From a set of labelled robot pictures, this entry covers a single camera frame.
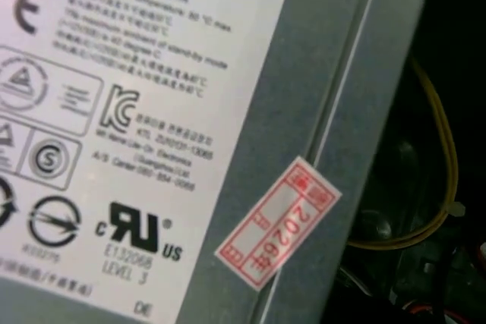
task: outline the triangle logo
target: triangle logo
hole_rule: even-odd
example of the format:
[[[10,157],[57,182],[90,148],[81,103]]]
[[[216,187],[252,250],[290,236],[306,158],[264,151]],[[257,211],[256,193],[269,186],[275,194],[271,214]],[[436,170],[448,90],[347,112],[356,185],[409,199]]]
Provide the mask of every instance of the triangle logo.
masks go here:
[[[3,87],[9,89],[11,92],[20,94],[22,96],[31,97],[34,94],[34,89],[30,84],[30,75],[28,68],[21,68],[15,72]]]
[[[14,146],[14,136],[9,123],[5,123],[0,127],[0,146]]]

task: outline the circular logo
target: circular logo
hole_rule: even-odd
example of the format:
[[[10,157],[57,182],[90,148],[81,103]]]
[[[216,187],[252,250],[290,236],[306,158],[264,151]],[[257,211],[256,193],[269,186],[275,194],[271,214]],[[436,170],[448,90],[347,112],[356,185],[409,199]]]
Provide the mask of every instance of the circular logo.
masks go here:
[[[47,74],[36,62],[16,56],[0,64],[0,105],[24,112],[39,105],[47,93]]]
[[[30,169],[41,178],[56,178],[68,166],[68,150],[58,140],[43,140],[30,152]]]
[[[29,231],[47,247],[62,247],[77,237],[81,223],[79,210],[65,197],[46,197],[32,209]]]
[[[10,219],[11,215],[17,211],[14,203],[14,191],[4,178],[0,178],[0,190],[2,198],[0,200],[0,227]]]

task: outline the barcode sticker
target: barcode sticker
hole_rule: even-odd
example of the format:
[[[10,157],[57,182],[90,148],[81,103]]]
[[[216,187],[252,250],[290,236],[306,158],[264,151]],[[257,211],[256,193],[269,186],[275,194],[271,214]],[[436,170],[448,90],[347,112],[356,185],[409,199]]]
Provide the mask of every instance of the barcode sticker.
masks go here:
[[[260,290],[330,211],[341,193],[298,157],[216,250]]]

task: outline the gray metal surface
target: gray metal surface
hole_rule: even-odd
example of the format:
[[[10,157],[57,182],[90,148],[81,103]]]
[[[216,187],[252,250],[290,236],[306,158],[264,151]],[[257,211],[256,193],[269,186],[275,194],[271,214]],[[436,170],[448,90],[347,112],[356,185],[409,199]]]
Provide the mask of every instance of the gray metal surface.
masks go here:
[[[286,0],[178,324],[319,322],[423,1]],[[299,154],[343,197],[257,293],[213,252]],[[1,324],[88,322],[134,321],[0,281]]]

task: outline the white label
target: white label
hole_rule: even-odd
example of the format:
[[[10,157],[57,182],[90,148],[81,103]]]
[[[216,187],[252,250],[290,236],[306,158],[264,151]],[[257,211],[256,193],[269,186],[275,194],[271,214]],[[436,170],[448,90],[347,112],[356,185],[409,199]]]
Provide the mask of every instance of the white label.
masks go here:
[[[174,323],[282,4],[0,0],[0,276]]]
[[[340,197],[328,180],[297,157],[219,246],[216,256],[260,290]]]

